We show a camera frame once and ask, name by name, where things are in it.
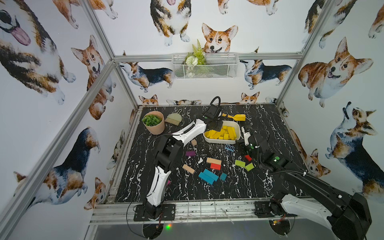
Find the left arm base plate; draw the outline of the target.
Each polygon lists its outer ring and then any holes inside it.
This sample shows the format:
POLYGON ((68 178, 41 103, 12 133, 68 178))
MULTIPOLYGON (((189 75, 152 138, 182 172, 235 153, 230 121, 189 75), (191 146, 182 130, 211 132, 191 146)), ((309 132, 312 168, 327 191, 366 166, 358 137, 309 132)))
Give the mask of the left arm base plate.
POLYGON ((157 207, 137 205, 135 209, 134 222, 148 221, 173 221, 175 219, 176 205, 162 204, 157 207))

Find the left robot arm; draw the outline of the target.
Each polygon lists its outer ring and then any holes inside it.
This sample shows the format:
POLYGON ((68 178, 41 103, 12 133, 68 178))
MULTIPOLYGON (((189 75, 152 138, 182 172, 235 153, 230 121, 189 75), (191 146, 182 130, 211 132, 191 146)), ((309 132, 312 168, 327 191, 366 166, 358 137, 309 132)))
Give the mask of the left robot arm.
POLYGON ((160 138, 155 151, 155 175, 149 192, 143 201, 147 213, 156 218, 162 209, 165 187, 169 175, 182 160, 184 147, 206 131, 220 131, 223 125, 221 98, 212 99, 209 107, 186 127, 160 138))

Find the white plastic bin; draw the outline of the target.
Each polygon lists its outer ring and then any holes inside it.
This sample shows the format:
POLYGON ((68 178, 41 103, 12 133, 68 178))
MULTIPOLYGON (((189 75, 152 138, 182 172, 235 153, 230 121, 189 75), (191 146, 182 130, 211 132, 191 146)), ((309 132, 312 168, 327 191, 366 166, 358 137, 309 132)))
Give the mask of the white plastic bin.
POLYGON ((234 121, 223 121, 220 131, 204 132, 204 139, 211 144, 228 144, 234 145, 240 139, 240 125, 234 121))

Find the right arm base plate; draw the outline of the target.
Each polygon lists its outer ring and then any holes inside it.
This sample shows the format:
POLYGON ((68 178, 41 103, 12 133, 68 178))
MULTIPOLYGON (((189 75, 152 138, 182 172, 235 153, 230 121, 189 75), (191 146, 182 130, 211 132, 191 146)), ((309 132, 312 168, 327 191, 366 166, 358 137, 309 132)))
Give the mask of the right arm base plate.
POLYGON ((296 217, 297 215, 288 214, 283 208, 276 202, 270 201, 256 201, 255 205, 255 215, 258 218, 282 218, 282 217, 296 217))

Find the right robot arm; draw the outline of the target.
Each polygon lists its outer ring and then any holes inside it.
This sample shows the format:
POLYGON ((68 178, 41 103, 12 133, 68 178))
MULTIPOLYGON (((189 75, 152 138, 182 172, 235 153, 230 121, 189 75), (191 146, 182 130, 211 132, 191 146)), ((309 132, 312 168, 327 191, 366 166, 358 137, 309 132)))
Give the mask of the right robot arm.
POLYGON ((291 161, 272 152, 268 141, 252 128, 242 127, 241 135, 240 145, 253 164, 268 177, 279 177, 314 199, 311 202, 280 190, 269 201, 255 203, 257 217, 299 216, 332 230, 339 240, 366 239, 372 218, 362 195, 338 190, 306 171, 288 169, 291 161))

